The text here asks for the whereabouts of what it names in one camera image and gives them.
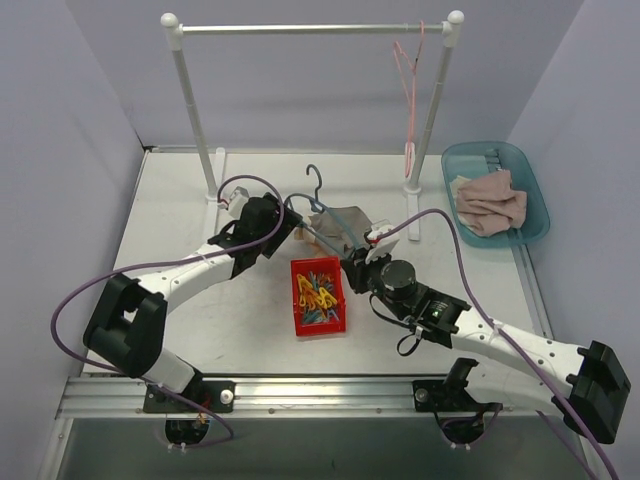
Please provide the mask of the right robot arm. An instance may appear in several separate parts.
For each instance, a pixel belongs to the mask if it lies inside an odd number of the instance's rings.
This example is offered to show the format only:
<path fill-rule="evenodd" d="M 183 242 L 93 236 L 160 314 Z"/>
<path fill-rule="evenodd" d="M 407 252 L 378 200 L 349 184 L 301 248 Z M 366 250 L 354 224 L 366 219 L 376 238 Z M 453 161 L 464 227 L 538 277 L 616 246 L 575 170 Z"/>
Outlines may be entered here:
<path fill-rule="evenodd" d="M 366 256 L 360 249 L 340 262 L 352 291 L 379 300 L 388 311 L 383 320 L 407 329 L 414 342 L 457 353 L 425 409 L 502 404 L 539 410 L 600 444 L 615 441 L 631 382 L 609 346 L 567 344 L 488 322 L 465 301 L 418 282 L 411 263 Z"/>

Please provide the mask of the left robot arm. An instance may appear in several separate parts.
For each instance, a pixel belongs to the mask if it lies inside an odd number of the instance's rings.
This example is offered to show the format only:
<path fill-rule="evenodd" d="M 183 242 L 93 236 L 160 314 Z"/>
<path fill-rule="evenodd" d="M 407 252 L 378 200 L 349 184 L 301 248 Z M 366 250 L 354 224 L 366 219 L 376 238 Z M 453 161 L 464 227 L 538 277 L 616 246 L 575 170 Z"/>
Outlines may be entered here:
<path fill-rule="evenodd" d="M 156 384 L 180 411 L 204 401 L 202 373 L 164 347 L 166 319 L 209 287 L 271 257 L 302 217 L 277 197 L 250 197 L 223 229 L 176 266 L 105 284 L 84 332 L 83 344 L 122 374 Z"/>

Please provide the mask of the blue plastic hanger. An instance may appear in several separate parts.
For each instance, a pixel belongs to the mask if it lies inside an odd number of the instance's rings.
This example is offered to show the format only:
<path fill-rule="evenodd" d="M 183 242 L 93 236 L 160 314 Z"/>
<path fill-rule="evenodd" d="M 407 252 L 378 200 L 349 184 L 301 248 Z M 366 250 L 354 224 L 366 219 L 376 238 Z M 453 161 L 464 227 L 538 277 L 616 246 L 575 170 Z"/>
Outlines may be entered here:
<path fill-rule="evenodd" d="M 341 258 L 347 258 L 353 251 L 365 246 L 365 233 L 372 222 L 358 206 L 329 207 L 322 203 L 319 199 L 319 191 L 323 186 L 322 175 L 312 163 L 306 166 L 305 174 L 309 175 L 311 172 L 314 172 L 317 179 L 314 195 L 291 193 L 285 198 L 284 204 L 293 210 L 294 198 L 307 200 L 310 213 L 299 224 L 302 235 L 309 234 L 312 243 Z"/>

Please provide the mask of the grey beige underwear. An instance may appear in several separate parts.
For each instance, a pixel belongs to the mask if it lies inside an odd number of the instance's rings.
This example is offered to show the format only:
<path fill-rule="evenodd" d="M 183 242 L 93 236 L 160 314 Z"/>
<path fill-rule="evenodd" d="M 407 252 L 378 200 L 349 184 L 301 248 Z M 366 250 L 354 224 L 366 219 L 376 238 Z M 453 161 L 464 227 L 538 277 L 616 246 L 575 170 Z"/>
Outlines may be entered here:
<path fill-rule="evenodd" d="M 315 257 L 338 256 L 346 258 L 356 243 L 364 243 L 364 234 L 372 221 L 357 206 L 331 208 L 327 212 L 303 217 L 303 224 L 294 231 L 294 239 L 303 241 Z"/>

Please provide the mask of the pink cream underwear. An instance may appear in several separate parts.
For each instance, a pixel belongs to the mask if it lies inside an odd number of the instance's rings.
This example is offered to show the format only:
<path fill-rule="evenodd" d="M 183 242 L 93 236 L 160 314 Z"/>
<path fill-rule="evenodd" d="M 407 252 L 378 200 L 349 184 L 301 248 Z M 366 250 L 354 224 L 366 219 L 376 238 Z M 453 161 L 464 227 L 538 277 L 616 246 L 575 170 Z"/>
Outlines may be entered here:
<path fill-rule="evenodd" d="M 513 188 L 509 170 L 475 179 L 458 175 L 449 186 L 460 223 L 479 237 L 491 237 L 525 223 L 527 193 Z"/>

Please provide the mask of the pink wire hanger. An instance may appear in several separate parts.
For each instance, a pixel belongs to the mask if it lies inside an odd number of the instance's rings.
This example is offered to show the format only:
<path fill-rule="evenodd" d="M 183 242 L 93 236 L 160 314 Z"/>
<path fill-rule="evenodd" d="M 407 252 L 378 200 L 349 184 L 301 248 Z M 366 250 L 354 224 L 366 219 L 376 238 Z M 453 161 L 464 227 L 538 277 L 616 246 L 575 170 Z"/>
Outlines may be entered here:
<path fill-rule="evenodd" d="M 417 51 L 413 56 L 410 56 L 401 46 L 399 42 L 393 44 L 393 57 L 398 70 L 403 93 L 406 99 L 408 108 L 408 120 L 407 120 L 407 138 L 405 142 L 404 150 L 404 176 L 406 179 L 411 174 L 414 158 L 414 134 L 415 134 L 415 121 L 416 121 L 416 104 L 417 104 L 417 68 L 420 61 L 422 48 L 424 45 L 424 39 L 426 36 L 426 27 L 423 21 L 419 23 L 420 26 L 420 41 L 417 47 Z"/>

